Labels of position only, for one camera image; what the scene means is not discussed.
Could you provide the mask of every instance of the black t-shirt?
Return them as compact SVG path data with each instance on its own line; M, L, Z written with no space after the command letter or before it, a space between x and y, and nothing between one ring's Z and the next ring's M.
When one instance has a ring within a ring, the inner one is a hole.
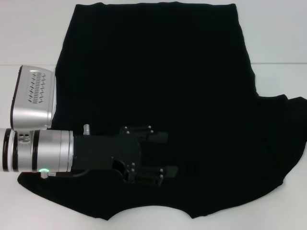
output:
M56 68L52 128L115 135L152 125L167 147L146 165L177 165L161 187L114 171L66 179L22 173L30 191L89 216L160 205L191 217L266 195L283 183L307 141L307 101L258 96L236 6L77 5Z

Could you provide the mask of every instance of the white background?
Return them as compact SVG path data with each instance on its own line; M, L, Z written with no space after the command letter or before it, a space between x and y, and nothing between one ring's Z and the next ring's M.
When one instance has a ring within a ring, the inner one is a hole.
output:
M105 4L137 3L106 0ZM307 3L304 0L195 0L236 3L257 91L307 98ZM22 64L53 70L75 4L93 0L0 1L0 128L10 126L10 106ZM47 201L21 187L18 174L0 174L1 230L305 230L307 156L284 184L249 204L191 219L167 207L123 211L111 220L94 219Z

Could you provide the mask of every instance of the metal cylinder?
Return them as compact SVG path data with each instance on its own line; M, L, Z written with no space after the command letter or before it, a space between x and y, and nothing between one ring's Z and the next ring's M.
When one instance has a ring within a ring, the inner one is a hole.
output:
M73 133L60 130L0 129L0 171L70 172Z

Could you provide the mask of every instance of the ventilation slot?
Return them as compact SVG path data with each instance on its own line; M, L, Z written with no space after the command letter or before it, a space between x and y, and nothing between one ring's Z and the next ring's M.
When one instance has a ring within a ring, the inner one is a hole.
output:
M28 101L33 104L42 103L45 94L46 75L41 72L33 72L28 90Z

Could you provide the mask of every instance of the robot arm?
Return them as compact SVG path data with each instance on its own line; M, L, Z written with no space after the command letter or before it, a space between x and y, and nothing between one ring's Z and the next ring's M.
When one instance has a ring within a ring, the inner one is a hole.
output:
M11 108L11 129L0 129L0 171L41 173L74 177L73 172L117 170L127 183L161 185L174 178L177 166L145 167L141 164L142 145L164 145L168 134L151 126L122 127L115 136L47 130L51 127L56 105L56 78L52 71L21 66Z

